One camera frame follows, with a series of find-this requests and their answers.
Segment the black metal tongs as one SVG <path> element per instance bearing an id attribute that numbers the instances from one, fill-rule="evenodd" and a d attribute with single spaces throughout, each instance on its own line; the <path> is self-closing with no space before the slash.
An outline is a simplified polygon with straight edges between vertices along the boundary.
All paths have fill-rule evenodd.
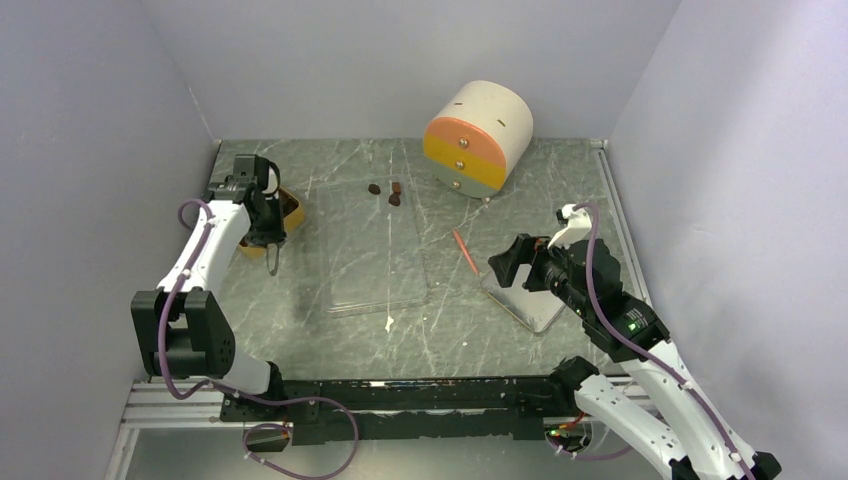
<path id="1" fill-rule="evenodd" d="M 266 268 L 270 276 L 274 277 L 279 271 L 280 264 L 280 243 L 271 243 L 266 247 Z"/>

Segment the gold chocolate tin box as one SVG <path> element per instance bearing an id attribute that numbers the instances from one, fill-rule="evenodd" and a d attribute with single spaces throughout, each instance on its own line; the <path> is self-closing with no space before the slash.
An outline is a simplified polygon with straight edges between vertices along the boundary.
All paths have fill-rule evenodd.
<path id="1" fill-rule="evenodd" d="M 283 187 L 277 189 L 277 193 L 282 200 L 282 226 L 283 230 L 290 234 L 297 229 L 305 219 L 305 209 L 300 200 L 291 192 Z M 248 259 L 255 260 L 267 253 L 266 247 L 249 246 L 242 240 L 239 243 L 238 251 Z"/>

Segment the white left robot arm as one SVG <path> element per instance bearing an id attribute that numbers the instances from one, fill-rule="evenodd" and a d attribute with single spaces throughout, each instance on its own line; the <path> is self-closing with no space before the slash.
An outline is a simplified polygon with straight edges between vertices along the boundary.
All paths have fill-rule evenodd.
<path id="1" fill-rule="evenodd" d="M 190 199 L 199 218 L 174 267 L 152 290 L 138 291 L 130 313 L 145 371 L 161 378 L 176 399 L 210 384 L 246 397 L 259 419 L 278 417 L 285 391 L 274 367 L 236 346 L 216 293 L 237 247 L 249 233 L 245 204 Z"/>

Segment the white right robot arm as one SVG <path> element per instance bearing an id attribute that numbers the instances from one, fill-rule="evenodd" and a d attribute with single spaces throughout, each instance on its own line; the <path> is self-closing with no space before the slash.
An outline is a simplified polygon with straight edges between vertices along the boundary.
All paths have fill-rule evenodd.
<path id="1" fill-rule="evenodd" d="M 548 377 L 552 407 L 579 411 L 609 427 L 665 479 L 774 479 L 777 458 L 757 451 L 717 412 L 685 366 L 670 332 L 645 301 L 626 292 L 621 264 L 599 237 L 593 203 L 567 204 L 552 236 L 521 233 L 488 258 L 497 285 L 547 293 L 582 321 L 591 343 L 638 384 L 653 402 L 648 413 L 617 390 L 588 360 L 560 362 Z"/>

